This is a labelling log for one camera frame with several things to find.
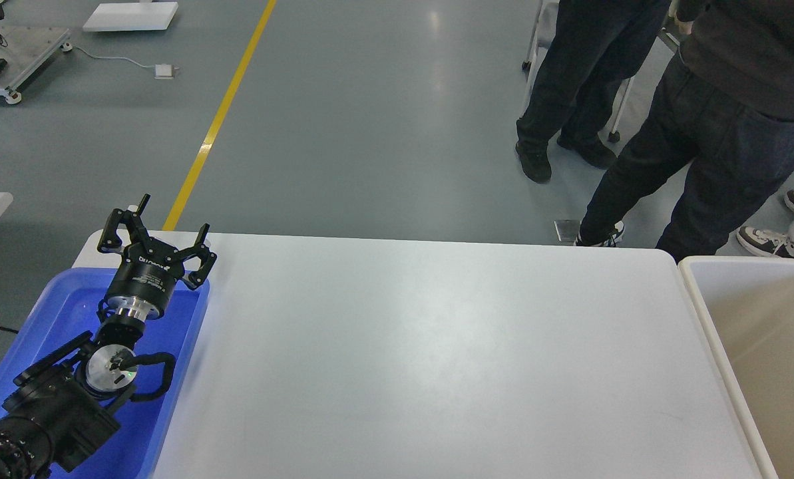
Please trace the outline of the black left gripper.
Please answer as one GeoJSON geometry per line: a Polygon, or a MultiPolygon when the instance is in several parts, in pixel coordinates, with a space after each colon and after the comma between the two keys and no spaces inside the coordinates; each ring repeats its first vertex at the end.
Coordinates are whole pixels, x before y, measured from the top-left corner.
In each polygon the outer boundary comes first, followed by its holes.
{"type": "Polygon", "coordinates": [[[217,260],[206,243],[210,224],[203,224],[192,246],[176,249],[163,241],[150,241],[142,214],[150,194],[144,194],[135,210],[115,208],[101,230],[97,251],[122,254],[122,263],[105,293],[105,303],[113,309],[137,307],[141,321],[159,319],[170,303],[177,280],[191,291],[202,287],[217,260]],[[128,230],[125,246],[118,228],[128,230]],[[198,259],[198,267],[187,272],[184,264],[198,259]]]}

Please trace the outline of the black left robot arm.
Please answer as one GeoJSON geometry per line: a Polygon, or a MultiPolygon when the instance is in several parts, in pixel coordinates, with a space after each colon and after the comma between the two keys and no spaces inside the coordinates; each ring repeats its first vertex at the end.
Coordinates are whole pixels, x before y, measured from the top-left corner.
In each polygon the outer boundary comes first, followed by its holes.
{"type": "Polygon", "coordinates": [[[0,418],[0,478],[47,478],[52,465],[74,470],[98,452],[120,423],[126,403],[162,398],[177,364],[169,352],[138,354],[151,319],[166,313],[174,288],[206,284],[217,255],[203,224],[193,245],[177,248],[150,236],[135,210],[112,210],[97,249],[122,258],[99,301],[96,333],[84,331],[17,374],[0,418]]]}

